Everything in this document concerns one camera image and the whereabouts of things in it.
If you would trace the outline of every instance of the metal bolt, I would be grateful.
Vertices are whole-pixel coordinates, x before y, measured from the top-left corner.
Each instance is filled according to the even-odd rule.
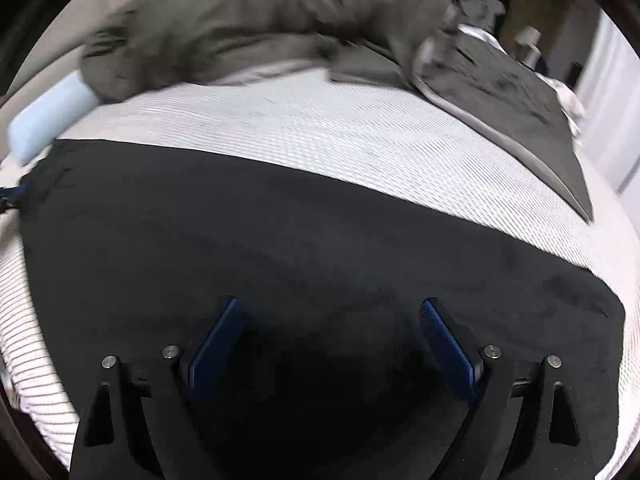
[[[559,368],[562,366],[562,360],[557,355],[550,355],[546,358],[546,362],[553,368]]]
[[[111,368],[116,364],[116,361],[117,359],[115,355],[107,355],[107,357],[102,360],[102,368]]]
[[[171,359],[180,353],[180,349],[176,345],[165,346],[162,349],[162,357]]]
[[[494,345],[487,345],[484,347],[484,355],[491,359],[497,359],[502,355],[502,351]]]

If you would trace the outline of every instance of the gray duvet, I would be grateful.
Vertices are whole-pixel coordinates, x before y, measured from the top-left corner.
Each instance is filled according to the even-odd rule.
[[[591,219],[554,91],[508,56],[458,37],[458,20],[450,0],[137,0],[87,39],[81,70],[105,102],[318,64],[337,81],[419,91]]]

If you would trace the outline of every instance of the bed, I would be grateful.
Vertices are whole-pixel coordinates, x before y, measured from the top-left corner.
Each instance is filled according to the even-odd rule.
[[[212,130],[220,133],[202,133]],[[636,446],[640,240],[579,147],[592,223],[511,155],[437,106],[399,89],[332,83],[325,69],[241,88],[179,84],[140,94],[96,108],[62,138],[188,148],[317,173],[491,227],[589,269],[625,307],[618,440],[597,478],[612,478]],[[24,171],[6,159],[0,184],[14,184]],[[31,304],[15,212],[0,219],[0,240],[0,351],[20,409],[68,467],[78,416]]]

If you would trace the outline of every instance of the white striped mattress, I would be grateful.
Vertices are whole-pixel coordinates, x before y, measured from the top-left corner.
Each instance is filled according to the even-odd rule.
[[[148,92],[95,109],[63,137],[192,148],[312,171],[490,226],[587,267],[626,311],[618,441],[598,480],[611,478],[638,442],[640,241],[580,154],[592,224],[439,108],[398,89],[333,84],[322,69],[245,87],[181,84]],[[0,185],[14,183],[17,172],[7,160]],[[15,212],[0,218],[0,351],[21,409],[68,467],[78,417],[31,305]]]

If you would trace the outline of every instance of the blue gripper pad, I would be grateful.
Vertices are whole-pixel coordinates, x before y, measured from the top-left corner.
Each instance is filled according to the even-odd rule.
[[[17,187],[0,187],[0,213],[18,207],[20,197],[26,189],[27,186],[25,184]]]
[[[475,402],[478,398],[477,382],[481,375],[478,367],[481,367],[482,361],[479,355],[468,356],[468,349],[465,353],[443,317],[448,318],[444,312],[443,316],[439,314],[431,300],[425,300],[420,307],[422,334],[454,393],[468,402]]]
[[[192,400],[205,399],[210,394],[243,330],[241,303],[233,298],[191,361],[189,394]]]

